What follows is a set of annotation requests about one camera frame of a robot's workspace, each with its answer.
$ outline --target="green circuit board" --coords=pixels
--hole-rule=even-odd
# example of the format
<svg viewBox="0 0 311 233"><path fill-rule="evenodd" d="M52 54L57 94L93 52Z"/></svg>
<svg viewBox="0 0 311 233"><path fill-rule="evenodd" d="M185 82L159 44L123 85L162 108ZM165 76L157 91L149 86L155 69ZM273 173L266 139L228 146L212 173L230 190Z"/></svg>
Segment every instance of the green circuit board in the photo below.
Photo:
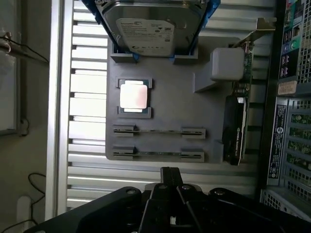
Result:
<svg viewBox="0 0 311 233"><path fill-rule="evenodd" d="M290 164L294 164L294 165L301 167L305 170L311 171L311 161L293 156L292 154L287 154L286 161Z"/></svg>
<svg viewBox="0 0 311 233"><path fill-rule="evenodd" d="M291 122L309 125L311 124L311 115L292 114Z"/></svg>
<svg viewBox="0 0 311 233"><path fill-rule="evenodd" d="M294 141L289 140L287 148L301 152L301 153L304 153L304 154L311 155L311 146L306 145L306 144L301 143L301 142L294 142Z"/></svg>
<svg viewBox="0 0 311 233"><path fill-rule="evenodd" d="M303 139L311 139L311 131L297 128L290 128L290 136Z"/></svg>

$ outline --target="blue drive bracket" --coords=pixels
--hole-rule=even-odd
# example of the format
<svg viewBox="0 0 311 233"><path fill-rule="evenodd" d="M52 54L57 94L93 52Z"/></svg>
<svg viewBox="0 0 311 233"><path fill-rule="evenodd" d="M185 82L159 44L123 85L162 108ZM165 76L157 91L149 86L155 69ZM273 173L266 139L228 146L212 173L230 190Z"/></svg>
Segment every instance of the blue drive bracket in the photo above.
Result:
<svg viewBox="0 0 311 233"><path fill-rule="evenodd" d="M95 16L95 20L98 24L101 24L104 29L106 30L109 38L111 39L113 43L113 52L111 53L112 59L116 63L136 63L139 59L138 54L134 53L126 53L124 52L119 46L114 37L111 34L111 31L109 30L109 27L105 23L101 13L96 7L96 1L97 0L82 0L83 4L88 8L88 10ZM204 29L208 23L209 18L214 14L216 9L221 3L221 0L209 0L209 7L205 11L205 15L194 34L193 40L189 46L189 55L179 55L175 54L173 58L169 58L173 61L173 64L175 65L182 65L182 64L191 64L194 62L194 59L197 59L197 39L199 36L199 33L202 29Z"/></svg>

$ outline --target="screw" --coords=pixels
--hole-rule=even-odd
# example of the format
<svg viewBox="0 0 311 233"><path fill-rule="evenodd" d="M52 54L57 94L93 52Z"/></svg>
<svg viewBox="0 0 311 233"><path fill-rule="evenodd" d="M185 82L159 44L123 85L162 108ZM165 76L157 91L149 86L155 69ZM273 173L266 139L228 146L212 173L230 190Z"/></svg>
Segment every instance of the screw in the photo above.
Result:
<svg viewBox="0 0 311 233"><path fill-rule="evenodd" d="M190 185L183 185L182 188L185 190L189 190L189 189L191 189L191 186Z"/></svg>
<svg viewBox="0 0 311 233"><path fill-rule="evenodd" d="M224 192L223 190L218 190L218 189L217 189L217 190L215 191L215 194L216 194L216 195L219 195L219 196L222 196L223 194L225 194L225 192Z"/></svg>
<svg viewBox="0 0 311 233"><path fill-rule="evenodd" d="M159 189L166 189L166 188L167 188L167 186L165 184L162 184L159 186Z"/></svg>
<svg viewBox="0 0 311 233"><path fill-rule="evenodd" d="M135 191L134 189L128 189L128 190L126 191L126 193L127 193L127 194L134 194L134 193L136 193L136 191Z"/></svg>

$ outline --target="hard drive label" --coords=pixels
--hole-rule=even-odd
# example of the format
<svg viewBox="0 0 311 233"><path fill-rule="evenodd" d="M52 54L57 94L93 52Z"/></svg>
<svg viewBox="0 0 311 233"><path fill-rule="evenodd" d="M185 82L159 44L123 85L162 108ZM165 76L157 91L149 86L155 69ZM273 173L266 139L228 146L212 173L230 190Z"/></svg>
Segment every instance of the hard drive label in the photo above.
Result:
<svg viewBox="0 0 311 233"><path fill-rule="evenodd" d="M173 55L174 25L169 22L120 18L117 26L131 52L144 56Z"/></svg>
<svg viewBox="0 0 311 233"><path fill-rule="evenodd" d="M285 133L287 105L276 106L274 131L271 145L271 157L269 165L269 178L278 179L280 175L282 148Z"/></svg>

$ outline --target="white wall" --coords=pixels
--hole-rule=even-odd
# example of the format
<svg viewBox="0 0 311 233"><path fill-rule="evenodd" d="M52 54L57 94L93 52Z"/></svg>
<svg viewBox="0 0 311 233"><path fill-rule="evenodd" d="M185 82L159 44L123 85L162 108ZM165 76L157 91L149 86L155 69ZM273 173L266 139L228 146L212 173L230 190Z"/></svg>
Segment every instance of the white wall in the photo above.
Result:
<svg viewBox="0 0 311 233"><path fill-rule="evenodd" d="M49 59L51 0L20 2L24 42ZM0 230L15 223L20 196L40 197L29 185L28 174L46 172L49 69L27 62L21 78L22 113L30 122L30 131L26 137L0 137ZM45 189L41 179L35 181ZM44 219L44 201L35 208L35 218Z"/></svg>

